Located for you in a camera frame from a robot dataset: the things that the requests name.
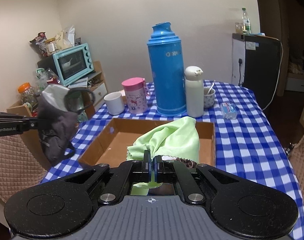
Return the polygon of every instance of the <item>gray ribbed panel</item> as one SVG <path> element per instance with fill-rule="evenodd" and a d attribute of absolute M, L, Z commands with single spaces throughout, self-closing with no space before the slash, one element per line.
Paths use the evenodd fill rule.
<path fill-rule="evenodd" d="M 237 240 L 219 229 L 201 207 L 182 203 L 179 196 L 125 196 L 101 207 L 93 219 L 63 240 Z"/>

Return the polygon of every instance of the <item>checkered tablecloth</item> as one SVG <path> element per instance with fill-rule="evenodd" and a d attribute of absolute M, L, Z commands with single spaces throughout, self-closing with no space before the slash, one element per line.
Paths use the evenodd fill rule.
<path fill-rule="evenodd" d="M 125 112 L 119 118 L 147 119 L 147 120 L 176 120 L 176 117 L 164 117 L 156 112 L 156 98 L 154 85 L 148 84 L 151 97 L 148 99 L 149 110 L 144 114 L 130 114 Z M 299 207 L 299 218 L 291 236 L 295 240 L 304 240 L 304 206 L 297 178 L 292 167 L 273 132 L 265 115 L 258 106 L 252 91 L 217 82 L 214 86 L 216 103 L 213 108 L 206 110 L 198 122 L 215 123 L 216 136 L 216 167 L 241 176 L 246 179 L 276 188 L 292 197 Z M 237 108 L 236 120 L 226 120 L 220 111 L 220 103 L 233 102 Z M 113 118 L 107 112 L 104 104 L 93 118 L 80 124 L 80 129 L 73 145 L 76 154 L 68 160 L 53 167 L 42 182 L 47 182 L 80 171 L 82 168 L 77 158 L 82 154 L 92 140 L 103 130 L 104 126 Z"/>

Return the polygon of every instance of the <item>label sticker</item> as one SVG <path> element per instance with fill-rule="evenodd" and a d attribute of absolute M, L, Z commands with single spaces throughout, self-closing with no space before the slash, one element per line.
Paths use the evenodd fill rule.
<path fill-rule="evenodd" d="M 245 42 L 245 49 L 256 50 L 256 43 L 251 41 Z"/>

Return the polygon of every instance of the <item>pink cup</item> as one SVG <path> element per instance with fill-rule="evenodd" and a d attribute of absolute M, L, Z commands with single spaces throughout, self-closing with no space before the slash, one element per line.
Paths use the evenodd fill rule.
<path fill-rule="evenodd" d="M 131 114 L 142 114 L 147 110 L 146 83 L 144 78 L 130 78 L 122 82 Z"/>

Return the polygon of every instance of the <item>white bottle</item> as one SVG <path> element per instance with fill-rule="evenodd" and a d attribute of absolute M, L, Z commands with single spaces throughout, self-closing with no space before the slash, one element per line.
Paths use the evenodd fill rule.
<path fill-rule="evenodd" d="M 248 13 L 246 12 L 245 8 L 242 8 L 242 19 L 243 19 L 243 33 L 250 34 L 251 33 L 251 26 L 250 26 L 250 19 Z"/>
<path fill-rule="evenodd" d="M 188 116 L 197 118 L 204 112 L 203 71 L 199 67 L 190 66 L 185 69 L 184 74 L 187 113 Z"/>

